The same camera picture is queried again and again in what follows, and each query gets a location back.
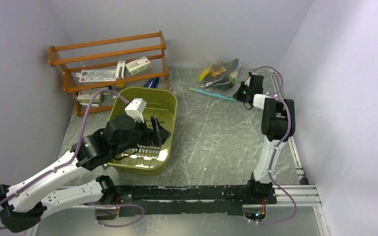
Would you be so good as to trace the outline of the clear zip top bag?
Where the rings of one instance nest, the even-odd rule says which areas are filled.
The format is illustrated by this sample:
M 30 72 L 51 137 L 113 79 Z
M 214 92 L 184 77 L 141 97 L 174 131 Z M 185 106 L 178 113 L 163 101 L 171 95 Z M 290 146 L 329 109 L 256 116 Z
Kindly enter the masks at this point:
M 216 61 L 206 67 L 199 75 L 201 88 L 189 88 L 202 95 L 220 98 L 232 102 L 237 100 L 227 95 L 237 84 L 238 75 L 243 66 L 238 58 L 230 61 Z

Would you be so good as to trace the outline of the olive green plastic bin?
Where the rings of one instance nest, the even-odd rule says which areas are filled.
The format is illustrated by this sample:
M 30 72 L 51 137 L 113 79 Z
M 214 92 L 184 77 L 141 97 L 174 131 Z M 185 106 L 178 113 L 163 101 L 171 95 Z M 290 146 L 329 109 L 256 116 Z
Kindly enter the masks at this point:
M 158 88 L 129 87 L 119 93 L 131 103 L 136 99 L 145 101 L 140 109 L 143 121 L 131 121 L 126 113 L 126 104 L 115 101 L 109 119 L 124 125 L 118 132 L 121 141 L 131 147 L 122 150 L 108 166 L 119 172 L 137 175 L 158 176 L 168 165 L 176 123 L 177 97 L 169 90 Z

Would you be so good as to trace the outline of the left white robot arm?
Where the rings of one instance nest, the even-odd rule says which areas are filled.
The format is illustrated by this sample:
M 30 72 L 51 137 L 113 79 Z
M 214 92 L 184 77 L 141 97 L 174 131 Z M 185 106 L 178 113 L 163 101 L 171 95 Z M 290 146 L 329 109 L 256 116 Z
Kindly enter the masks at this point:
M 156 116 L 151 125 L 121 114 L 105 128 L 82 136 L 59 160 L 16 185 L 0 185 L 1 228 L 19 233 L 57 211 L 80 204 L 108 205 L 116 201 L 117 189 L 109 176 L 99 176 L 84 185 L 60 190 L 68 181 L 91 172 L 123 153 L 140 146 L 160 147 L 171 132 Z

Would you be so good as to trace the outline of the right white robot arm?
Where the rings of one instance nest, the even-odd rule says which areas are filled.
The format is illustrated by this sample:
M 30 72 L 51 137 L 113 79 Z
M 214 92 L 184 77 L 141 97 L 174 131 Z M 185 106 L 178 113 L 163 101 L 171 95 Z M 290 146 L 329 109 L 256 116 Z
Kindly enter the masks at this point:
M 247 183 L 246 198 L 257 204 L 270 195 L 274 183 L 272 172 L 286 142 L 295 132 L 295 102 L 280 95 L 264 93 L 262 75 L 249 73 L 233 98 L 245 109 L 262 111 L 261 133 L 264 138 L 259 162 Z

